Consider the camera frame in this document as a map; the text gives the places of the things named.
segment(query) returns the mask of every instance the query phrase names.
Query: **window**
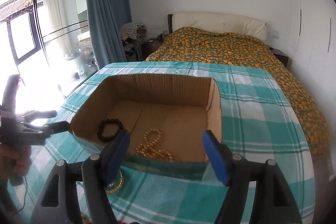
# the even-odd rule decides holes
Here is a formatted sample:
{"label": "window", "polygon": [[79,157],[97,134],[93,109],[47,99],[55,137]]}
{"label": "window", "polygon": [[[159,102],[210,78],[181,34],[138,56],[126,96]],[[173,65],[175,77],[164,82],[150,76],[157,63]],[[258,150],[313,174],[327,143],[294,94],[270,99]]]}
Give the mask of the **window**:
{"label": "window", "polygon": [[19,73],[17,112],[58,108],[98,70],[86,0],[0,0],[0,51],[1,97],[8,76]]}

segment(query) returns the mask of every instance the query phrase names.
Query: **headboard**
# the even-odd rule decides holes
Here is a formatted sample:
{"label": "headboard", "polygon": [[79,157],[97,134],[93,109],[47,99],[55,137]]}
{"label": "headboard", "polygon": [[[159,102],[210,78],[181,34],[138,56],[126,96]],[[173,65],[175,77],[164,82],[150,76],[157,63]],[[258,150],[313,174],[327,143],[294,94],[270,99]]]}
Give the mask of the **headboard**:
{"label": "headboard", "polygon": [[182,27],[195,27],[209,32],[251,35],[266,41],[266,22],[247,16],[215,12],[176,12],[168,15],[169,33]]}

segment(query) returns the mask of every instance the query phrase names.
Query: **plaid tablecloth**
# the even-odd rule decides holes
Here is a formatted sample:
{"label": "plaid tablecloth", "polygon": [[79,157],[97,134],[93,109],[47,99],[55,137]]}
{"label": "plaid tablecloth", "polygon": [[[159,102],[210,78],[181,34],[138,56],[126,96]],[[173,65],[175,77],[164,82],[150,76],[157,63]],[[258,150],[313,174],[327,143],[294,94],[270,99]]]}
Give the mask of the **plaid tablecloth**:
{"label": "plaid tablecloth", "polygon": [[[216,80],[222,108],[222,142],[233,153],[248,160],[275,159],[284,173],[304,223],[311,223],[315,206],[315,181],[309,148],[293,109],[278,84],[262,69],[229,65],[179,62],[115,63],[88,79],[62,105],[55,121],[68,121],[110,75],[168,73],[212,77]],[[33,147],[33,164],[27,175],[28,194],[21,212],[30,219],[34,204],[50,170],[59,159],[68,163],[85,160],[90,154],[70,133],[52,136],[43,147]],[[117,219],[140,223],[213,223],[227,188],[221,185],[209,165],[203,181],[188,181],[144,173],[122,167],[124,187],[109,195]],[[88,213],[85,194],[78,183],[82,212]],[[25,186],[8,187],[20,208]],[[242,223],[248,223],[255,193],[250,183]]]}

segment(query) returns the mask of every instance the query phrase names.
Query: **floral bedspread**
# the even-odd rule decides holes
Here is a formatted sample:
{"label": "floral bedspread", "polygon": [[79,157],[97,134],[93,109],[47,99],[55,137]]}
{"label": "floral bedspread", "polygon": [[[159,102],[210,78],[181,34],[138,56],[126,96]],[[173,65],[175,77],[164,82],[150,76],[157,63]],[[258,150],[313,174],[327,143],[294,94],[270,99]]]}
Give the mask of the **floral bedspread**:
{"label": "floral bedspread", "polygon": [[162,46],[146,61],[216,63],[267,70],[292,105],[313,161],[320,160],[327,150],[330,140],[328,126],[313,98],[269,48],[255,37],[184,27],[166,37]]}

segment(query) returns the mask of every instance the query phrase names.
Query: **corrugated cardboard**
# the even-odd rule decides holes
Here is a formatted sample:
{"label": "corrugated cardboard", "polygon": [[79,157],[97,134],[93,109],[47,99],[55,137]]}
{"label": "corrugated cardboard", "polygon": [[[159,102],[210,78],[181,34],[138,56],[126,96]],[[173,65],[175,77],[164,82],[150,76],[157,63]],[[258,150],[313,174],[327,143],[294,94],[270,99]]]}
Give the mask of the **corrugated cardboard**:
{"label": "corrugated cardboard", "polygon": [[[202,148],[206,129],[219,141],[222,137],[221,100],[212,78],[166,74],[107,77],[78,110],[71,130],[75,136],[103,146],[97,130],[107,118],[119,119],[131,133],[128,153],[134,155],[151,128],[162,132],[154,148],[168,150],[178,162],[206,162]],[[116,125],[107,125],[103,135],[113,135],[116,130]]]}

